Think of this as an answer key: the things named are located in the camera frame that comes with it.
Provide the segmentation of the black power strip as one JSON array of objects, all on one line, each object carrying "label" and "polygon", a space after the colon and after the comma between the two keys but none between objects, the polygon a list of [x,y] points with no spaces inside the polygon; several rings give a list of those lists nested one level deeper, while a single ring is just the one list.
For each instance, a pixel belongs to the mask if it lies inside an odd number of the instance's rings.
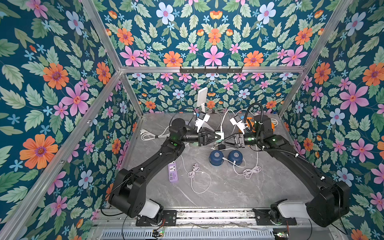
[{"label": "black power strip", "polygon": [[216,146],[218,151],[225,151],[227,149],[226,145],[224,144],[219,144]]}]

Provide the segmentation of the dark blue meat grinder front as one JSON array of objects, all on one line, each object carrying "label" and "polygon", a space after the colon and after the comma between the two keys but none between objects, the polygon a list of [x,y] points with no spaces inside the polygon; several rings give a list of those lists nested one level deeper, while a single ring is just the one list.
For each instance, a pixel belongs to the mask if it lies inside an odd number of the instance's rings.
[{"label": "dark blue meat grinder front", "polygon": [[243,163],[243,154],[238,150],[232,150],[229,154],[227,159],[237,166],[240,166]]}]

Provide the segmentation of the dark blue meat grinder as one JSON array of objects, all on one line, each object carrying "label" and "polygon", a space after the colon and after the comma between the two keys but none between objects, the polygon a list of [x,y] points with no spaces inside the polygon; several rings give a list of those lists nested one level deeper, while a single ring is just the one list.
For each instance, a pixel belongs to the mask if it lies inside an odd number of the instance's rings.
[{"label": "dark blue meat grinder", "polygon": [[213,150],[209,156],[209,162],[213,166],[220,166],[224,162],[224,154],[222,151]]},{"label": "dark blue meat grinder", "polygon": [[227,159],[237,166],[240,166],[243,163],[243,154],[238,150],[232,150],[229,154]]}]

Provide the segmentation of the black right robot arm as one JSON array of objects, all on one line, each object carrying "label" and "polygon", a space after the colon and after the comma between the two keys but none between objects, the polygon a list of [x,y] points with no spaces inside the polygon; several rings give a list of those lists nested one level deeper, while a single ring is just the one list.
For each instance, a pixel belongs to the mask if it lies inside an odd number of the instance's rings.
[{"label": "black right robot arm", "polygon": [[322,174],[285,137],[275,134],[268,116],[255,116],[250,130],[247,130],[245,120],[239,116],[234,116],[230,122],[240,132],[224,138],[222,144],[237,149],[256,146],[260,152],[266,152],[284,164],[313,196],[307,203],[286,199],[275,202],[269,212],[272,223],[303,218],[325,228],[349,213],[350,187],[345,182],[336,182]]}]

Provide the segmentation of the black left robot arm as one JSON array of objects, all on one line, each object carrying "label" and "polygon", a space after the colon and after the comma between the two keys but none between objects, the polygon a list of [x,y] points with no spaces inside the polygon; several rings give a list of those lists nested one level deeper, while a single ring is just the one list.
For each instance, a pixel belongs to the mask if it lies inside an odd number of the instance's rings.
[{"label": "black left robot arm", "polygon": [[147,198],[147,184],[182,154],[185,143],[206,146],[221,137],[207,128],[189,127],[180,118],[172,121],[169,132],[170,135],[152,157],[133,169],[118,172],[108,203],[130,218],[142,216],[160,221],[164,207]]}]

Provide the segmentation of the white folding desk lamp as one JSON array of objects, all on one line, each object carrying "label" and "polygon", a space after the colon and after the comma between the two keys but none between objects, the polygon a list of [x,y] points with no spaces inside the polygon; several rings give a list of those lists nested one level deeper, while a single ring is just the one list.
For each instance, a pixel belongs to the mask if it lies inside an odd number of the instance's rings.
[{"label": "white folding desk lamp", "polygon": [[200,110],[205,113],[206,112],[206,101],[208,96],[208,88],[202,88],[198,91],[197,96],[197,107],[200,108]]}]

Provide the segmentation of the purple power strip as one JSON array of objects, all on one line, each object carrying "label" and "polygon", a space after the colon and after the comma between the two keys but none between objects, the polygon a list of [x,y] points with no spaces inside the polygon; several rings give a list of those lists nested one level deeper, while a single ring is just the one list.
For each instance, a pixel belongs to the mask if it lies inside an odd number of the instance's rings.
[{"label": "purple power strip", "polygon": [[175,183],[179,180],[178,178],[178,170],[177,164],[175,161],[168,164],[168,173],[169,173],[169,181],[170,183]]}]

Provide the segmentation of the black wall hook rail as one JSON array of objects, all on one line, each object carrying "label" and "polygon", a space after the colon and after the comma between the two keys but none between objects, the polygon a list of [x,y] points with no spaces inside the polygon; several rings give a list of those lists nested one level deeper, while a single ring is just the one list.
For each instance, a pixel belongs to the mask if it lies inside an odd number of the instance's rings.
[{"label": "black wall hook rail", "polygon": [[179,71],[183,74],[237,74],[243,72],[243,67],[180,67]]}]

